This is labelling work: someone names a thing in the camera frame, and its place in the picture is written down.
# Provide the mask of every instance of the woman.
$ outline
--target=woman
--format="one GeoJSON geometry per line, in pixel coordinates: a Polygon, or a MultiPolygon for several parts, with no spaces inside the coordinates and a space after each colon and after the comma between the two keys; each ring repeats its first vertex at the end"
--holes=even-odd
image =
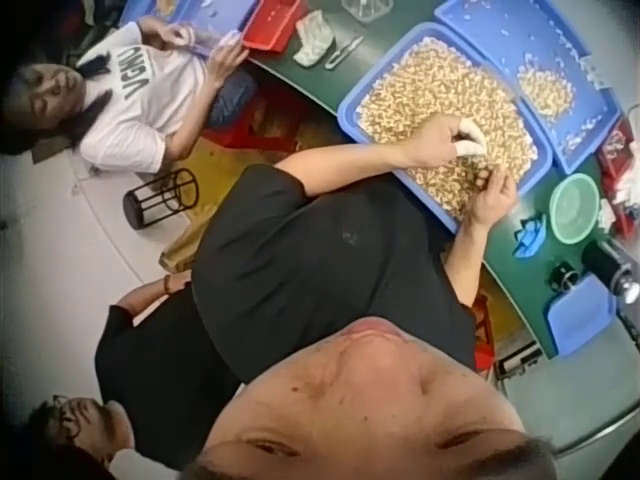
{"type": "Polygon", "coordinates": [[[235,120],[255,83],[236,70],[248,54],[238,32],[206,62],[182,48],[186,33],[143,17],[93,47],[75,70],[19,69],[3,102],[2,149],[17,154],[63,135],[101,169],[148,173],[188,157],[203,126],[235,120]]]}

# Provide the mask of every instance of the black t-shirt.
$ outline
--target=black t-shirt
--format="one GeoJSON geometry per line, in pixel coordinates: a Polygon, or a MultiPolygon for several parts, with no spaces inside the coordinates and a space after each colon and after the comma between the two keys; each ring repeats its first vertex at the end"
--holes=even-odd
{"type": "Polygon", "coordinates": [[[180,470],[201,451],[240,381],[202,326],[191,287],[171,295],[140,325],[112,306],[95,356],[103,401],[127,411],[136,450],[180,470]]]}
{"type": "Polygon", "coordinates": [[[251,166],[200,243],[196,305],[243,382],[367,315],[473,368],[474,319],[444,272],[441,231],[391,174],[309,199],[286,172],[251,166]]]}

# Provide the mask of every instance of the man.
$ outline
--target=man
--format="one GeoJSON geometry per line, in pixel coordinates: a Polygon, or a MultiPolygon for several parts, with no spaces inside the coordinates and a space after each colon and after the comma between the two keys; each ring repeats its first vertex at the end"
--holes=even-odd
{"type": "Polygon", "coordinates": [[[388,173],[483,153],[472,122],[437,115],[396,145],[245,171],[193,279],[209,336],[248,385],[184,479],[555,478],[548,446],[472,371],[468,307],[514,180],[493,172],[442,263],[437,222],[388,173]]]}
{"type": "Polygon", "coordinates": [[[111,306],[95,356],[105,404],[56,396],[31,415],[30,436],[78,447],[107,468],[130,448],[176,470],[195,458],[240,381],[202,326],[190,278],[190,271],[167,275],[111,306]]]}

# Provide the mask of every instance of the green table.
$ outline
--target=green table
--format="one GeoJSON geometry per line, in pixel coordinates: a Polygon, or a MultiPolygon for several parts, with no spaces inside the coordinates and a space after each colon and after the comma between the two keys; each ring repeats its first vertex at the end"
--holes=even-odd
{"type": "MultiPolygon", "coordinates": [[[[253,60],[266,70],[280,77],[324,108],[336,114],[340,101],[362,76],[415,24],[433,20],[433,10],[440,0],[396,1],[391,13],[364,26],[340,6],[339,0],[310,0],[310,8],[320,8],[331,24],[339,45],[356,35],[365,35],[364,42],[334,71],[323,68],[324,62],[305,69],[292,59],[300,48],[300,40],[294,35],[282,55],[254,54],[253,60]]],[[[578,171],[587,173],[600,185],[600,171],[595,158],[587,160],[578,171]]],[[[554,298],[547,284],[551,269],[567,260],[578,270],[585,244],[601,236],[596,230],[577,245],[563,245],[556,240],[549,228],[547,241],[538,254],[530,259],[515,259],[514,232],[521,228],[520,220],[539,212],[547,212],[549,198],[563,176],[552,169],[532,192],[525,195],[514,211],[491,232],[485,264],[492,272],[516,310],[539,342],[548,357],[557,355],[556,346],[545,318],[546,308],[554,298]]]]}

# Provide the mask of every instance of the man with glasses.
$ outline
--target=man with glasses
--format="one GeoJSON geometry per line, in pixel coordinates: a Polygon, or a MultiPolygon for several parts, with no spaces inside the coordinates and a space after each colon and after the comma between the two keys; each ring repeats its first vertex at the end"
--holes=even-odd
{"type": "Polygon", "coordinates": [[[193,460],[240,381],[207,336],[190,279],[168,275],[111,306],[95,355],[104,405],[54,396],[32,413],[28,436],[78,447],[106,468],[125,449],[176,470],[193,460]]]}

